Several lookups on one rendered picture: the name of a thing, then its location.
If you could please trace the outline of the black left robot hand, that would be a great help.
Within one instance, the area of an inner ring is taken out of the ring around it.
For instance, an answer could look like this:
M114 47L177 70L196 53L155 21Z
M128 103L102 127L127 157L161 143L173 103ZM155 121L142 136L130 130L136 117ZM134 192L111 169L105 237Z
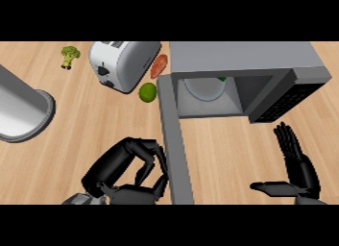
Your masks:
M134 158L143 160L136 172L134 184L115 186ZM142 186L159 161L162 176L152 187ZM126 137L102 154L81 179L89 194L109 198L111 205L155 205L164 197L170 181L167 157L162 146L155 139Z

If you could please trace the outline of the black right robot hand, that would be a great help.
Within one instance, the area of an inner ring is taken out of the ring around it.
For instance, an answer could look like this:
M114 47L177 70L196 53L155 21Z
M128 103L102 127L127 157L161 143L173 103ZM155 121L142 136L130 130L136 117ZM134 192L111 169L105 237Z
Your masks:
M320 178L308 156L289 125L283 122L274 128L283 152L286 182L252 183L249 188L264 192L270 197L295 197L317 200L320 198Z

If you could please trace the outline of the grey microwave door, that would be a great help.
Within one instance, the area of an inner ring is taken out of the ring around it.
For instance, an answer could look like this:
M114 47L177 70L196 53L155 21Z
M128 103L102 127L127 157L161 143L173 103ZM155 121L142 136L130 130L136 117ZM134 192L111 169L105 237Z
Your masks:
M174 205L193 205L192 183L170 75L162 75L158 77L158 95L168 160L171 203Z

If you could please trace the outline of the glass microwave turntable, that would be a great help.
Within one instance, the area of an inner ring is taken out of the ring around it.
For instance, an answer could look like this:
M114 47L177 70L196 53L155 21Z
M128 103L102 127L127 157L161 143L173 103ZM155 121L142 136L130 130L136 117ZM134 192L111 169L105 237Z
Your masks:
M214 101L224 91L226 82L217 78L195 78L184 80L190 94L202 101Z

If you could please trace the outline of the grey microwave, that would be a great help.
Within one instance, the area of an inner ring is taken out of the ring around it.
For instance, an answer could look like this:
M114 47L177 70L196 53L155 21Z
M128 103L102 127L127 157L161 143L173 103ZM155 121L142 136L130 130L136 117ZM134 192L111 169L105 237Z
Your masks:
M170 75L182 118L245 116L274 122L329 82L310 42L173 41ZM221 96L199 100L184 80L226 77Z

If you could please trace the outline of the green lime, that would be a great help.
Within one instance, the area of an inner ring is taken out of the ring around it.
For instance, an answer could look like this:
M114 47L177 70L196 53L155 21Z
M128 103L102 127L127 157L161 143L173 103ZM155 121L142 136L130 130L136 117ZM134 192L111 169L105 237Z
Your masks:
M137 95L145 103L151 103L156 98L156 86L152 83L143 84Z

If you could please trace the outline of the white toaster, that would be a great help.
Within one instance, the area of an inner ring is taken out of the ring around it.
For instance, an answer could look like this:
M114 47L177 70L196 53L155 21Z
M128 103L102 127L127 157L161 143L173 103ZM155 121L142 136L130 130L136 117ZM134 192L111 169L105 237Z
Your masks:
M95 41L89 58L99 82L130 94L161 47L159 41Z

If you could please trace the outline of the green broccoli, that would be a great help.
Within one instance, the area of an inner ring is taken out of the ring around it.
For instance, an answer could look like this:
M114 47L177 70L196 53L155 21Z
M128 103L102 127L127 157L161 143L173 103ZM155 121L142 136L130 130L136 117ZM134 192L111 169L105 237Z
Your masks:
M61 49L61 54L62 54L62 57L64 57L64 62L62 62L61 67L64 69L70 70L71 69L72 60L80 58L81 52L78 51L78 49L74 46L65 46Z

